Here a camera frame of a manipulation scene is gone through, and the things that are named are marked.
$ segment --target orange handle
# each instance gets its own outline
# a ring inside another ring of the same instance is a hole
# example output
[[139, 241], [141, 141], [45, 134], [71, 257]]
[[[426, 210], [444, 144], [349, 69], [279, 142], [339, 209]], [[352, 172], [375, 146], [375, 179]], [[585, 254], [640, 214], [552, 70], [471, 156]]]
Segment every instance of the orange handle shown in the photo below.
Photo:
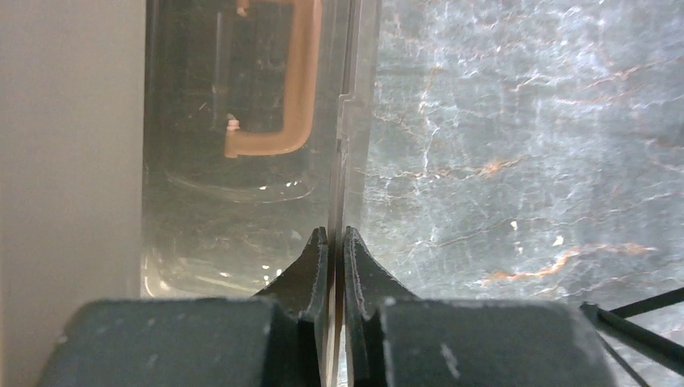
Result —
[[[303, 147], [311, 135], [321, 28], [320, 0], [265, 1], [291, 3], [294, 8], [285, 72], [283, 127], [272, 133], [249, 133], [235, 125], [229, 126], [223, 148], [226, 157], [294, 152]], [[246, 15], [248, 8], [249, 0], [237, 1], [238, 15]]]

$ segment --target transparent container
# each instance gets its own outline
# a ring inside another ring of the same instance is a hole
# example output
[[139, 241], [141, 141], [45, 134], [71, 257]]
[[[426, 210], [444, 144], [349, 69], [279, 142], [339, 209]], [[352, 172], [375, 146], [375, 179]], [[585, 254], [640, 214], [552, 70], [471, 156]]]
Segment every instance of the transparent container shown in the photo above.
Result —
[[327, 225], [351, 6], [148, 2], [144, 295], [251, 295]]

